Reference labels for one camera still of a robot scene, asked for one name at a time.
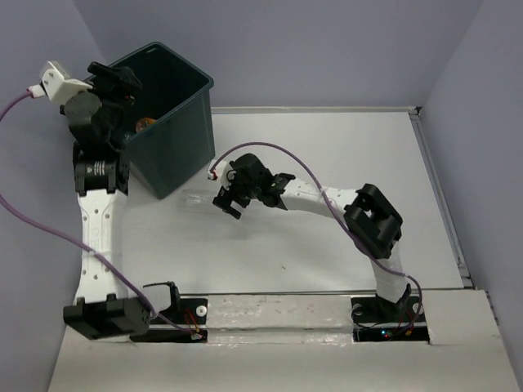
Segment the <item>red wire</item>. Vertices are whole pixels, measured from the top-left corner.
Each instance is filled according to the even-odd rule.
[[[400,318],[400,322],[398,323],[398,326],[394,329],[394,331],[392,331],[392,333],[396,333],[398,331],[398,329],[400,329],[401,323],[403,323],[403,319],[402,318]]]
[[[199,332],[198,322],[196,321],[196,317],[193,315],[193,313],[186,309],[186,313],[190,316],[190,318],[193,320],[194,327],[196,328],[196,332]]]
[[[410,310],[407,310],[407,315],[409,316],[409,319],[412,322],[412,314],[410,313]],[[412,333],[413,330],[414,330],[414,323],[412,323],[412,327],[410,328],[409,332]]]
[[[193,335],[193,334],[194,334],[194,332],[193,332],[193,328],[190,326],[190,320],[189,320],[189,318],[187,317],[187,314],[184,314],[184,315],[183,315],[183,318],[185,319],[185,321],[186,321],[186,323],[187,323],[187,326],[188,326],[189,329],[190,329],[190,334]]]

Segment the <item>wire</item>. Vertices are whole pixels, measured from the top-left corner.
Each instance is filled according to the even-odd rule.
[[[378,325],[380,324],[385,324],[385,323],[375,323],[373,325],[363,325],[363,324],[360,324],[360,323],[357,323],[356,321],[352,320],[352,322],[354,323],[354,325],[356,325],[357,327],[360,327],[360,329],[363,329],[363,330],[368,330],[368,329],[373,329],[374,327],[377,327]]]
[[[186,312],[189,315],[190,319],[193,320],[194,329],[196,330],[196,332],[199,332],[198,322],[196,321],[196,317],[194,316],[193,312],[191,312],[189,309],[186,309]]]
[[[273,143],[267,143],[265,141],[249,141],[247,143],[242,143],[241,145],[236,145],[235,147],[232,147],[231,149],[229,149],[225,153],[223,153],[216,160],[216,162],[211,166],[210,172],[213,173],[216,176],[216,172],[215,172],[216,166],[227,155],[233,153],[237,149],[242,149],[243,147],[250,147],[250,146],[254,146],[254,145],[262,145],[262,146],[265,146],[265,147],[271,147],[273,149],[277,149],[277,150],[281,151],[282,153],[287,154],[292,159],[294,159],[307,172],[309,177],[313,180],[313,182],[315,183],[316,187],[320,191],[321,196],[323,197],[325,203],[327,204],[327,208],[329,209],[331,214],[333,214],[334,220],[340,225],[340,227],[343,229],[343,231],[345,231],[345,233],[352,239],[352,241],[354,242],[356,248],[358,248],[358,250],[360,252],[362,252],[364,255],[366,255],[381,270],[383,270],[383,271],[385,271],[385,272],[387,272],[389,274],[395,275],[395,276],[400,276],[402,278],[406,278],[406,279],[410,280],[412,283],[414,283],[414,285],[418,289],[418,297],[419,297],[418,309],[416,310],[416,314],[414,315],[414,317],[410,320],[410,323],[407,324],[405,327],[403,327],[401,330],[399,330],[398,333],[403,333],[405,331],[408,331],[414,325],[414,323],[416,322],[416,320],[418,319],[419,315],[422,312],[423,294],[422,294],[422,288],[421,288],[418,280],[416,280],[415,278],[413,278],[409,274],[406,274],[404,272],[400,272],[400,271],[396,271],[396,270],[393,270],[391,268],[388,268],[387,266],[382,264],[378,259],[376,259],[376,257],[374,257],[372,255],[370,250],[345,225],[345,223],[343,222],[342,218],[338,215],[338,213],[334,209],[333,205],[331,204],[331,202],[329,200],[329,197],[325,193],[324,187],[321,185],[321,183],[318,180],[318,178],[315,176],[315,174],[312,172],[312,170],[299,157],[297,157],[296,155],[294,155],[293,153],[291,153],[289,150],[285,149],[284,147],[281,147],[280,145],[275,145]]]
[[[190,329],[190,334],[194,335],[193,328],[190,326],[189,314],[185,313],[183,315],[184,320],[186,321],[187,327]]]
[[[29,98],[31,97],[32,94],[31,92],[27,91],[25,92],[24,94],[22,94],[21,96],[18,96],[16,97],[14,100],[12,100],[11,102],[9,102],[7,104],[7,106],[2,110],[2,112],[0,112],[0,122],[3,120],[3,118],[6,116],[7,112],[13,107],[15,106],[18,102],[20,102],[21,100],[24,100],[25,98]],[[174,327],[175,329],[179,329],[180,331],[186,331],[186,332],[190,332],[188,331],[186,328],[183,328],[183,327],[180,327],[179,325],[176,325],[175,323],[173,323],[171,320],[169,320],[167,317],[163,316],[162,314],[158,313],[154,307],[153,307],[153,304],[149,301],[149,299],[145,296],[145,294],[143,292],[140,291],[140,289],[138,287],[136,287],[134,284],[132,284],[125,276],[123,276],[123,274],[118,271],[116,269],[116,267],[114,267],[109,260],[107,260],[103,255],[101,255],[100,253],[98,253],[95,249],[93,249],[92,247],[89,247],[88,245],[86,245],[85,243],[83,243],[82,241],[76,239],[75,237],[67,234],[67,233],[64,233],[62,231],[59,231],[57,229],[53,229],[52,227],[50,226],[47,226],[47,225],[44,225],[42,223],[39,223],[31,218],[29,218],[28,216],[22,214],[21,212],[19,212],[18,210],[16,210],[4,197],[3,195],[0,193],[0,204],[2,204],[2,206],[8,210],[13,216],[15,216],[16,218],[20,219],[21,221],[25,222],[26,224],[28,225],[31,225],[33,226],[34,228],[36,229],[40,229],[41,231],[45,231],[46,233],[49,233],[51,235],[54,235],[58,238],[62,238],[64,239],[65,241],[67,241],[68,243],[72,243],[74,246],[76,247],[79,247],[80,249],[82,249],[83,251],[85,252],[89,252],[91,253],[97,260],[100,261],[101,264],[104,265],[105,268],[107,268],[109,271],[111,271],[114,276],[116,276],[123,284],[125,284],[127,287],[129,287],[129,289],[134,292],[138,298],[140,299],[140,301],[145,305],[145,307],[151,312],[151,318],[154,319],[156,317],[158,317],[159,319],[163,320],[165,323],[171,325],[172,327]]]
[[[400,317],[400,320],[398,321],[398,326],[394,328],[394,331],[392,331],[392,333],[396,334],[396,331],[400,329],[401,324],[403,324],[403,319]]]
[[[410,310],[407,310],[407,316],[409,316],[409,319],[412,320],[412,314],[410,313]],[[412,327],[407,332],[405,332],[405,335],[410,336],[412,334],[413,330],[414,330],[414,324],[412,324]]]

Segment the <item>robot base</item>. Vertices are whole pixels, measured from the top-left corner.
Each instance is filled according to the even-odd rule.
[[[191,313],[192,325],[194,328],[198,326],[198,333],[189,334],[186,331],[178,331],[170,328],[160,318],[155,318],[151,320],[149,331],[146,334],[131,336],[130,339],[135,343],[204,343],[207,341],[208,335],[208,331],[204,327],[207,323],[207,309],[207,298],[181,298],[177,308],[171,306],[160,313],[175,324],[181,324],[184,327],[187,323],[187,312]]]
[[[64,307],[64,322],[87,339],[96,340],[147,332],[149,310],[138,298],[83,303]]]
[[[378,296],[352,297],[354,341],[429,341],[424,313],[408,331],[401,331],[410,323],[418,303],[417,296],[410,296],[400,304],[392,304]]]

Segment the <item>trash can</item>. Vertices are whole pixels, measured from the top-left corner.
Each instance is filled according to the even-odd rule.
[[[123,120],[134,130],[143,118],[154,123],[126,139],[131,173],[157,198],[165,198],[214,157],[209,90],[214,81],[160,42],[114,62],[130,67],[143,84]]]

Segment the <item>orange object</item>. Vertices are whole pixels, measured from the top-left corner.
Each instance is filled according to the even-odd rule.
[[[143,117],[143,118],[140,118],[137,122],[136,122],[136,133],[138,132],[142,132],[144,129],[146,129],[149,125],[153,125],[154,123],[156,123],[156,120],[153,119],[153,118],[149,118],[149,117]]]

